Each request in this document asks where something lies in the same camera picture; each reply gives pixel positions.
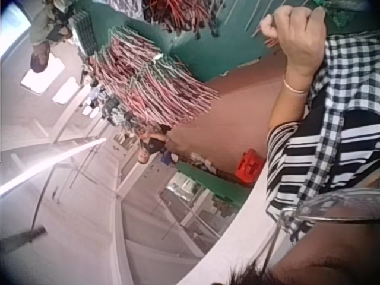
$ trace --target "checkered fabric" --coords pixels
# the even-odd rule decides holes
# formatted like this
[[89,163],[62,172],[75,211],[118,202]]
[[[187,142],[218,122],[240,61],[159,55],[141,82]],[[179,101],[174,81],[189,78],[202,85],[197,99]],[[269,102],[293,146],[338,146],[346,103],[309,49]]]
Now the checkered fabric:
[[[344,113],[368,110],[380,115],[380,30],[328,37],[324,62],[317,73],[308,97],[308,106],[322,89],[326,89],[326,112],[319,144],[294,205],[318,194],[328,180],[334,164]],[[310,224],[288,217],[292,241],[299,240]]]

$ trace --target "green panel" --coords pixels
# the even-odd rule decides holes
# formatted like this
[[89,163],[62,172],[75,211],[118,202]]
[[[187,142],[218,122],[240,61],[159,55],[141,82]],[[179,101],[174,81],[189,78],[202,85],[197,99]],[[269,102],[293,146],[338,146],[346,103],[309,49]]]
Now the green panel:
[[[127,16],[114,11],[107,5],[95,4],[91,0],[81,0],[77,5],[91,14],[95,37],[100,44],[107,43],[108,28],[127,24],[141,35],[155,41],[164,53],[178,56],[188,65],[194,77],[201,81],[207,81],[245,62],[270,53],[264,45],[264,37],[261,33],[254,39],[251,38],[251,34],[256,29],[269,0],[261,1],[261,6],[256,12],[256,17],[247,33],[244,32],[244,28],[257,0],[238,1],[229,22],[224,25],[224,19],[234,3],[233,0],[226,0],[226,8],[222,9],[218,19],[220,36],[218,38],[212,37],[209,29],[205,28],[201,30],[199,40],[195,39],[193,32],[183,32],[180,36],[176,36],[174,33],[169,34],[158,26],[130,20]],[[287,4],[297,6],[303,2],[304,0],[288,0]],[[281,3],[282,0],[273,0],[268,12],[273,12]],[[316,4],[310,0],[308,6],[313,8]],[[337,28],[330,19],[327,19],[327,26],[329,34],[353,33],[375,29],[375,27],[379,27],[379,21],[366,13],[358,13],[353,16],[352,21],[345,28]]]
[[225,201],[241,208],[249,196],[249,190],[244,187],[226,181],[215,175],[209,174],[201,169],[195,168],[182,161],[177,163],[178,171],[197,181],[202,186],[208,188],[212,193]]

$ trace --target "red container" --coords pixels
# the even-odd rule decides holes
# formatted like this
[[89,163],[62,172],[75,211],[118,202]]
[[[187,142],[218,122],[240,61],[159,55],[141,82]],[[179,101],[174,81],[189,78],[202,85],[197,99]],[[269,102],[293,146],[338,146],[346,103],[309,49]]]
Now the red container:
[[245,183],[254,183],[259,178],[264,164],[265,159],[257,155],[256,151],[250,148],[247,153],[243,154],[242,161],[235,175]]

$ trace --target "brown floor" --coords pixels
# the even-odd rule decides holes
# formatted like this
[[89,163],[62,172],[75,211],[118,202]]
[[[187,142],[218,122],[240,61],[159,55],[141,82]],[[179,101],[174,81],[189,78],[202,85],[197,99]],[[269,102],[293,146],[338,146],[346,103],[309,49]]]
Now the brown floor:
[[266,157],[267,122],[285,65],[285,56],[278,53],[210,81],[208,85],[222,98],[213,103],[209,113],[174,128],[171,139],[230,173],[249,148]]

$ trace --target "bracelet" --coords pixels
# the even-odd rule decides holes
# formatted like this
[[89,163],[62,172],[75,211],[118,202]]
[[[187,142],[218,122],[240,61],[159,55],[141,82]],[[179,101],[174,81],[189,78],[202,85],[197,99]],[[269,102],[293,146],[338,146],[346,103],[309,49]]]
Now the bracelet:
[[309,90],[303,90],[303,91],[301,91],[301,90],[293,89],[293,88],[292,88],[292,87],[286,82],[285,77],[284,77],[284,85],[285,85],[285,87],[288,88],[291,92],[296,93],[296,94],[306,94],[306,93],[309,92]]

